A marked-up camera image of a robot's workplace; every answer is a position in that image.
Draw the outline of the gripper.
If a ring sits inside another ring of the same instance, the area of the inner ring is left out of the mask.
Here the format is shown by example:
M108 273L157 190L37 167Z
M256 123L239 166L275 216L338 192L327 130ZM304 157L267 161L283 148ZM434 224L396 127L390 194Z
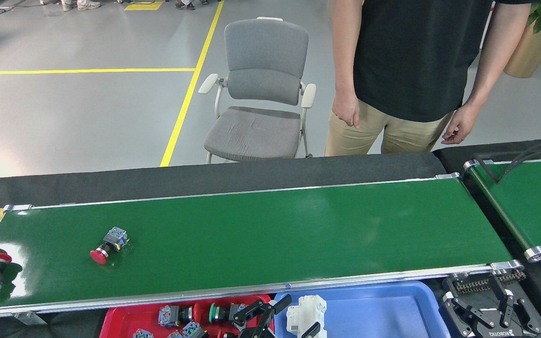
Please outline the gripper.
M441 315L453 338L479 338L475 327L487 308L475 307L461 297L445 293ZM538 313L524 298L506 295L500 302L498 329L482 330L483 338L534 338L541 335Z

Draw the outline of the person's left hand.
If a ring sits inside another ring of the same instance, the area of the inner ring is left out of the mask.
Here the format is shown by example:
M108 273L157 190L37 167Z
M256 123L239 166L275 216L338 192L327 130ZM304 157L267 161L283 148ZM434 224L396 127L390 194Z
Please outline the person's left hand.
M475 126L481 105L466 103L453 113L451 121L442 135L442 144L460 144Z

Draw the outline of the person's right hand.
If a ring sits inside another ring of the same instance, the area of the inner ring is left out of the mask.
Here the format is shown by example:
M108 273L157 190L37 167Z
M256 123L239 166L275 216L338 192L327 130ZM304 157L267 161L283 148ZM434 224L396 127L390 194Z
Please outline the person's right hand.
M353 91L337 90L333 98L332 112L349 127L359 129L359 102Z

